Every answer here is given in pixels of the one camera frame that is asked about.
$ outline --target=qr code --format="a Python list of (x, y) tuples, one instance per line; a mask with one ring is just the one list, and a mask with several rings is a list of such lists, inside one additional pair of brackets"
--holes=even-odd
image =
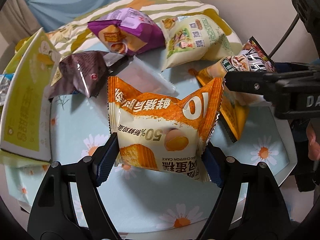
[(190, 23), (190, 28), (196, 28), (197, 27), (197, 24), (196, 23)]
[(194, 37), (194, 38), (198, 38), (198, 37), (201, 37), (201, 33), (200, 32), (192, 32), (192, 36)]
[(196, 41), (196, 47), (204, 47), (204, 40)]

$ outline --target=daisy print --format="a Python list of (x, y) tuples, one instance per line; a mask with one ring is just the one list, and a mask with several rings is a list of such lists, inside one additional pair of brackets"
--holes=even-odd
[(109, 139), (109, 136), (102, 135), (96, 135), (95, 138), (91, 134), (89, 134), (89, 138), (86, 138), (83, 140), (84, 144), (86, 145), (87, 149), (83, 150), (81, 153), (82, 157), (85, 157), (87, 155), (92, 156), (92, 154), (95, 152), (95, 150), (106, 143), (106, 141)]
[(57, 127), (58, 119), (59, 119), (59, 117), (57, 114), (50, 119), (50, 127), (51, 128), (55, 129)]
[(48, 169), (49, 169), (49, 165), (42, 165), (42, 167), (41, 167), (42, 173), (44, 173), (44, 174), (47, 173)]
[(197, 79), (195, 78), (195, 76), (190, 74), (190, 72), (188, 70), (186, 70), (186, 69), (182, 70), (181, 75), (183, 76), (184, 80), (188, 80), (190, 83), (193, 83), (193, 84), (197, 83)]
[(34, 170), (33, 170), (34, 167), (24, 167), (23, 168), (23, 172), (27, 175), (30, 175), (30, 176), (33, 176), (35, 174)]
[(73, 206), (75, 208), (75, 212), (77, 213), (77, 217), (78, 219), (80, 220), (84, 220), (84, 213), (83, 213), (83, 210), (82, 210), (82, 205), (80, 203), (80, 200), (74, 200), (73, 201)]
[(169, 229), (169, 228), (179, 228), (183, 226), (190, 225), (192, 223), (203, 220), (203, 212), (199, 212), (200, 207), (195, 206), (193, 209), (186, 214), (186, 205), (177, 204), (177, 212), (172, 211), (171, 209), (167, 210), (167, 214), (162, 214), (159, 218), (165, 223), (159, 223), (156, 225), (158, 229)]
[(119, 172), (119, 171), (121, 171), (121, 175), (124, 176), (125, 179), (130, 179), (131, 177), (136, 178), (137, 175), (135, 174), (135, 172), (141, 171), (141, 170), (139, 168), (134, 167), (134, 166), (120, 163), (115, 168), (115, 172)]
[(20, 194), (23, 198), (27, 198), (28, 196), (28, 191), (27, 191), (27, 188), (26, 186), (22, 183), (20, 186), (19, 186), (19, 191), (20, 191)]
[(89, 109), (92, 110), (92, 109), (93, 109), (93, 106), (90, 104), (90, 102), (89, 102), (88, 99), (86, 99), (86, 101), (87, 101), (87, 106), (89, 106)]
[(278, 145), (277, 142), (270, 144), (271, 136), (267, 137), (264, 136), (263, 140), (258, 138), (258, 144), (254, 144), (253, 147), (255, 148), (250, 154), (253, 155), (251, 161), (253, 161), (253, 165), (257, 165), (259, 162), (265, 162), (266, 164), (271, 163), (273, 166), (277, 164), (277, 161), (273, 156), (279, 154), (275, 147)]

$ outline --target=egg image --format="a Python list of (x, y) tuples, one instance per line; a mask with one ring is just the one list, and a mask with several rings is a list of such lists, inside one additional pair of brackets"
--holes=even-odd
[(164, 146), (167, 151), (181, 151), (189, 144), (188, 138), (179, 130), (169, 131), (164, 138)]

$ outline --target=cake image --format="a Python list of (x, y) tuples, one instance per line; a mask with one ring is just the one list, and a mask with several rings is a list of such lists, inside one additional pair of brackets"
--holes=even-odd
[(120, 155), (122, 161), (126, 164), (158, 171), (153, 151), (142, 144), (137, 143), (122, 147), (120, 148)]

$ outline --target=finger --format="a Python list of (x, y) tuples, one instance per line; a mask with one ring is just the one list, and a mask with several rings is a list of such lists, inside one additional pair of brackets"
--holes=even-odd
[(316, 161), (320, 159), (320, 145), (317, 142), (309, 144), (308, 146), (308, 156), (310, 160)]
[(307, 126), (306, 133), (309, 140), (309, 146), (311, 146), (316, 142), (316, 133), (315, 133), (315, 130), (313, 130), (311, 122), (309, 122)]

